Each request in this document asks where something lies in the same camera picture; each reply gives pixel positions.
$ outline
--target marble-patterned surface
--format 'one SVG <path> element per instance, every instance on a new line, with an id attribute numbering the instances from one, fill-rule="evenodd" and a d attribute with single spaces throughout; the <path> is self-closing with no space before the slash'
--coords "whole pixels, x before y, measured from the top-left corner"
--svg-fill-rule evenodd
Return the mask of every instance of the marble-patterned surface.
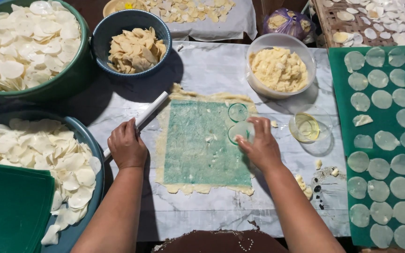
<path id="1" fill-rule="evenodd" d="M 74 116 L 88 126 L 102 149 L 107 148 L 110 132 L 123 121 L 137 117 L 171 82 L 179 82 L 184 89 L 209 95 L 228 91 L 246 94 L 256 103 L 259 114 L 276 120 L 273 129 L 282 159 L 294 175 L 301 174 L 311 187 L 321 185 L 311 203 L 335 236 L 349 236 L 346 196 L 346 164 L 341 140 L 337 106 L 333 94 L 332 76 L 326 49 L 311 49 L 316 63 L 316 79 L 309 89 L 287 100 L 271 101 L 257 95 L 245 78 L 245 55 L 248 45 L 174 41 L 168 64 L 155 77 L 132 81 L 125 86 L 111 85 L 101 75 L 83 93 L 60 104 L 49 104 L 67 115 Z M 299 107 L 315 104 L 325 109 L 333 121 L 332 135 L 310 145 L 296 141 L 289 132 L 288 123 Z M 0 107 L 10 106 L 0 101 Z M 209 194 L 170 194 L 155 180 L 155 138 L 160 127 L 154 115 L 143 124 L 141 136 L 150 152 L 145 173 L 140 215 L 139 241 L 164 240 L 181 236 L 191 230 L 252 229 L 248 221 L 256 221 L 263 232 L 283 237 L 274 210 L 273 201 L 260 172 L 252 179 L 252 196 L 226 188 L 212 189 Z M 330 168 L 315 170 L 315 161 L 321 159 L 323 167 L 336 166 L 341 174 L 329 175 Z M 115 177 L 118 168 L 114 161 L 110 167 Z"/>

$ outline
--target plastic bag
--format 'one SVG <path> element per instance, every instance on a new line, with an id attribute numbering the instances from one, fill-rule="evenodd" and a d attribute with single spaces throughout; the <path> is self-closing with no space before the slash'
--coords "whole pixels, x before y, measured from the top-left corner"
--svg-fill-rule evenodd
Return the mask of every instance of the plastic bag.
<path id="1" fill-rule="evenodd" d="M 265 17 L 263 34 L 277 32 L 291 35 L 303 40 L 310 32 L 315 30 L 315 24 L 306 15 L 281 8 Z"/>

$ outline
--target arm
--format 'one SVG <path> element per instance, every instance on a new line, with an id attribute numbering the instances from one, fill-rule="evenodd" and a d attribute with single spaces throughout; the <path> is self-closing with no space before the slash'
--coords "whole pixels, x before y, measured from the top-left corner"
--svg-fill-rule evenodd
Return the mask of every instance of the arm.
<path id="1" fill-rule="evenodd" d="M 344 253 L 324 221 L 281 161 L 270 120 L 251 117 L 256 136 L 251 144 L 237 135 L 240 148 L 263 172 L 290 252 Z"/>
<path id="2" fill-rule="evenodd" d="M 132 118 L 113 130 L 107 140 L 120 172 L 71 253 L 135 252 L 148 151 L 134 128 Z"/>

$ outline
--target blue bowl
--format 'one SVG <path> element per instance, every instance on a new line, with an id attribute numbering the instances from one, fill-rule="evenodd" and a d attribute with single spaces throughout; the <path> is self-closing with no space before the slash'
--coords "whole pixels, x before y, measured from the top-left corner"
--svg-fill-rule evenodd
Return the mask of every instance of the blue bowl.
<path id="1" fill-rule="evenodd" d="M 108 57 L 112 37 L 123 33 L 122 30 L 132 31 L 134 28 L 149 29 L 149 27 L 154 28 L 157 39 L 163 40 L 166 46 L 166 53 L 159 63 L 147 71 L 135 74 L 122 74 L 111 69 L 107 63 L 110 63 Z M 158 16 L 144 10 L 126 9 L 114 12 L 101 20 L 93 31 L 90 45 L 93 58 L 96 59 L 98 66 L 110 77 L 117 80 L 143 78 L 151 76 L 163 66 L 170 54 L 172 36 L 166 24 Z"/>
<path id="2" fill-rule="evenodd" d="M 93 196 L 88 204 L 87 214 L 81 221 L 73 226 L 69 226 L 65 230 L 60 232 L 59 244 L 48 245 L 41 247 L 42 253 L 67 253 L 70 252 L 73 245 L 76 243 L 79 236 L 82 234 L 87 224 L 90 222 L 94 212 L 98 208 L 102 199 L 104 191 L 104 161 L 103 155 L 99 148 L 98 142 L 94 139 L 90 131 L 76 118 L 73 117 L 61 117 L 57 114 L 38 109 L 38 108 L 22 108 L 20 110 L 8 110 L 0 111 L 0 124 L 8 126 L 8 122 L 12 118 L 21 118 L 23 120 L 40 120 L 44 118 L 60 121 L 71 131 L 74 132 L 74 137 L 79 142 L 86 143 L 93 153 L 93 156 L 97 157 L 101 161 L 101 171 L 96 175 L 96 188 L 94 189 Z M 51 215 L 46 226 L 46 230 L 50 225 L 53 225 L 56 217 Z"/>

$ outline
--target white rolling pin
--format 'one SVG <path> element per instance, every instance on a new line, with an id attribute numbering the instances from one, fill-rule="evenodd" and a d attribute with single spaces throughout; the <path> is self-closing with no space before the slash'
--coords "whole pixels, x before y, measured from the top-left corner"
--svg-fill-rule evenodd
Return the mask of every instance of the white rolling pin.
<path id="1" fill-rule="evenodd" d="M 164 91 L 154 102 L 152 102 L 149 107 L 138 117 L 135 119 L 135 128 L 138 128 L 139 126 L 141 126 L 141 124 L 143 124 L 143 122 L 145 122 L 145 120 L 147 118 L 149 118 L 149 116 L 151 116 L 151 114 L 153 114 L 153 112 L 159 108 L 159 106 L 166 100 L 166 98 L 168 97 L 168 93 L 166 91 Z M 110 149 L 107 148 L 104 153 L 104 161 L 107 160 L 107 158 L 110 157 Z"/>

